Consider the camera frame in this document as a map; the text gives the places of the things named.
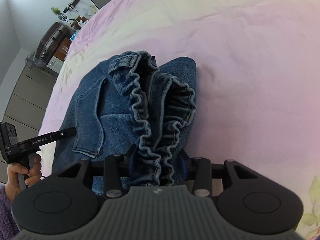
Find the suitcase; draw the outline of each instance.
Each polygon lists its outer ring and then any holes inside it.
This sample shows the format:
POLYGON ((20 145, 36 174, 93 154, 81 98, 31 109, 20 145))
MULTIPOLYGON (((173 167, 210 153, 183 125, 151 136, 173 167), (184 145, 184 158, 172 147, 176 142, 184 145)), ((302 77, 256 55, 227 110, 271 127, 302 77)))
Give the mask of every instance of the suitcase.
POLYGON ((68 27, 55 22, 41 39, 35 58, 47 65, 63 39, 70 39, 71 34, 68 27))

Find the bed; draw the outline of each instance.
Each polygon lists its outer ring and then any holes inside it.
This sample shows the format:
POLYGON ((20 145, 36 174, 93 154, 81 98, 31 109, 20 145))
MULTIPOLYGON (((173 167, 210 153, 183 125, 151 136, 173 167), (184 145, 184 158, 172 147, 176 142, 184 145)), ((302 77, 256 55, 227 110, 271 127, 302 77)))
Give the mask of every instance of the bed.
MULTIPOLYGON (((320 0, 112 0, 81 30, 53 88, 40 134, 59 129, 99 62, 146 50, 157 65, 197 64, 197 112, 185 147, 235 159, 299 195, 297 231, 320 234, 320 0)), ((51 173, 55 143, 42 147, 51 173)))

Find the wall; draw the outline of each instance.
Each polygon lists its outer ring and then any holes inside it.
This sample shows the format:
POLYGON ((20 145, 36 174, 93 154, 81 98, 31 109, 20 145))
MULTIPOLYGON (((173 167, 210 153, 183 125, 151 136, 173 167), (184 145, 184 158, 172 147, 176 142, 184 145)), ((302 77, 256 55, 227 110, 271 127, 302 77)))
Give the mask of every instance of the wall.
MULTIPOLYGON (((51 12, 51 7, 63 10, 70 0, 9 0, 10 10, 22 48, 35 52, 39 41, 50 28, 59 21, 51 12)), ((93 4, 91 0, 81 0, 93 4)))
POLYGON ((4 113, 7 109, 11 94, 25 66, 26 56, 29 54, 25 49, 20 49, 14 58, 9 70, 0 85, 0 122, 2 122, 4 113))
POLYGON ((20 43, 11 18, 8 0, 0 0, 0 84, 20 50, 20 43))

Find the wooden furniture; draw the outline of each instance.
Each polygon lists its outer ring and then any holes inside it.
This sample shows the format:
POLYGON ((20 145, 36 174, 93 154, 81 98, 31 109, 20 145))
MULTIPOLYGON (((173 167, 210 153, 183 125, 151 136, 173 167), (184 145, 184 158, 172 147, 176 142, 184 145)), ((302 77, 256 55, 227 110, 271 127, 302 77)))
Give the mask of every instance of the wooden furniture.
POLYGON ((69 41, 68 38, 64 38, 64 40, 61 42, 60 46, 58 47, 56 52, 53 54, 53 56, 61 60, 62 62, 64 62, 64 59, 67 55, 67 51, 64 50, 63 48, 69 49, 70 44, 71 44, 71 41, 69 41))

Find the denim jeans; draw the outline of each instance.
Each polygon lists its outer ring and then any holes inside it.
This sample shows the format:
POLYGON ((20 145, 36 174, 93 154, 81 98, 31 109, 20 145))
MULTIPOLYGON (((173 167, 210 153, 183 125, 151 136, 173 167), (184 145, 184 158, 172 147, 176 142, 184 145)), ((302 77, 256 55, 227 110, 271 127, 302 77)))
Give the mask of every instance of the denim jeans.
MULTIPOLYGON (((134 174, 123 188, 181 184, 178 154, 196 111, 196 64, 187 57, 161 67, 146 51, 125 52, 99 63, 81 81, 61 129, 77 135, 57 141, 52 171, 83 158, 102 160, 137 146, 134 174)), ((102 194, 102 177, 92 190, 102 194)))

